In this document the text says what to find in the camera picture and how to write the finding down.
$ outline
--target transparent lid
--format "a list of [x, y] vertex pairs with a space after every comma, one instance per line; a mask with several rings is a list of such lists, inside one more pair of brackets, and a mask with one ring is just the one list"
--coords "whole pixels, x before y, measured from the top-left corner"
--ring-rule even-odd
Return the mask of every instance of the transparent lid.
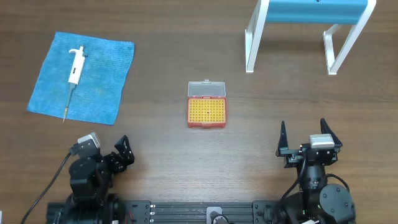
[[189, 82], [188, 97], [225, 97], [225, 83], [224, 82], [211, 82], [205, 80], [203, 82]]

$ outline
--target white stand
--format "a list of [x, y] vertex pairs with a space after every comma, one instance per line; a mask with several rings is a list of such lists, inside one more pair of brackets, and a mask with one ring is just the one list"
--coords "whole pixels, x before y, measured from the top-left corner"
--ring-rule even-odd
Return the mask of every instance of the white stand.
[[[253, 73], [254, 62], [256, 61], [257, 52], [260, 45], [262, 30], [264, 24], [266, 23], [266, 17], [268, 12], [268, 5], [270, 0], [258, 0], [256, 8], [250, 18], [248, 28], [245, 32], [245, 53], [246, 53], [246, 73]], [[368, 19], [370, 18], [374, 7], [376, 6], [376, 0], [368, 0], [368, 5], [365, 11], [362, 13], [359, 21], [356, 25], [353, 25], [346, 42], [340, 50], [337, 58], [335, 59], [335, 53], [333, 50], [333, 41], [331, 39], [332, 35], [342, 26], [339, 24], [333, 25], [327, 31], [323, 33], [323, 41], [325, 43], [325, 55], [326, 64], [328, 67], [329, 75], [336, 75], [337, 70], [340, 68], [344, 59], [348, 55], [349, 50], [355, 43], [355, 40], [360, 35], [363, 27], [366, 25]]]

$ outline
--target wood grain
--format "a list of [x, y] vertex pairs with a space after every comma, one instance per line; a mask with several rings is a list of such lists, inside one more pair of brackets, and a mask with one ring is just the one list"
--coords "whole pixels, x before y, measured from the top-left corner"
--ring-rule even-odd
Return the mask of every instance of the wood grain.
[[[256, 1], [0, 1], [0, 210], [19, 223], [67, 149], [96, 131], [102, 153], [123, 135], [136, 163], [116, 176], [126, 200], [276, 200], [295, 179], [275, 157], [280, 122], [291, 147], [325, 117], [343, 141], [327, 172], [349, 183], [358, 223], [395, 223], [398, 202], [398, 1], [378, 1], [338, 75], [326, 75], [324, 25], [271, 24], [254, 74], [244, 72], [245, 29]], [[136, 43], [114, 126], [28, 113], [55, 31]], [[345, 33], [335, 35], [341, 47]], [[224, 129], [189, 129], [189, 81], [226, 82]], [[67, 167], [28, 218], [70, 193]]]

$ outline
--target cable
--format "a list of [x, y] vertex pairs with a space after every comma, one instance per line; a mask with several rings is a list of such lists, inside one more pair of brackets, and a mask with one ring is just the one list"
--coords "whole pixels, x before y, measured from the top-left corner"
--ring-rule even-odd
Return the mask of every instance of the cable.
[[292, 186], [289, 189], [287, 189], [287, 191], [283, 194], [283, 196], [279, 199], [277, 205], [275, 206], [274, 214], [272, 214], [272, 224], [274, 224], [275, 217], [277, 216], [276, 213], [282, 206], [283, 201], [288, 196], [288, 194], [296, 187], [296, 185], [300, 182], [307, 167], [308, 167], [307, 153], [304, 151], [304, 161], [303, 161], [303, 166], [301, 167], [300, 173], [298, 174], [296, 181], [292, 184]]
[[325, 176], [322, 178], [322, 183], [323, 183], [324, 185], [327, 184], [328, 177], [334, 177], [334, 178], [338, 179], [338, 180], [344, 185], [344, 187], [346, 187], [347, 191], [349, 192], [349, 186], [348, 186], [348, 184], [347, 184], [341, 177], [339, 177], [339, 176], [337, 176], [337, 175], [335, 175], [335, 174], [327, 174], [327, 175], [325, 175]]
[[40, 194], [40, 196], [38, 197], [38, 199], [36, 199], [36, 201], [33, 203], [33, 205], [30, 207], [30, 209], [26, 212], [24, 218], [21, 221], [21, 224], [24, 224], [26, 221], [26, 218], [28, 217], [28, 215], [32, 212], [33, 208], [37, 205], [37, 203], [40, 201], [40, 199], [42, 199], [42, 197], [47, 193], [47, 191], [49, 190], [49, 188], [52, 186], [52, 184], [54, 183], [55, 179], [58, 177], [58, 175], [60, 174], [62, 167], [65, 165], [65, 163], [67, 162], [67, 160], [70, 157], [70, 152], [67, 154], [67, 156], [63, 159], [60, 167], [58, 168], [57, 172], [55, 173], [54, 177], [52, 178], [51, 182], [49, 183], [49, 185], [44, 189], [43, 193]]

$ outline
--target blue absorbent pad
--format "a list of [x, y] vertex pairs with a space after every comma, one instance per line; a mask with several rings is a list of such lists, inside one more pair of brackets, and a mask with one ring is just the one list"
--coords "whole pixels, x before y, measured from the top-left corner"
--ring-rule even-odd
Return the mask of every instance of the blue absorbent pad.
[[79, 84], [72, 93], [67, 119], [114, 124], [126, 75], [134, 57], [134, 43], [57, 32], [44, 60], [27, 110], [63, 118], [68, 79], [75, 54], [87, 55]]

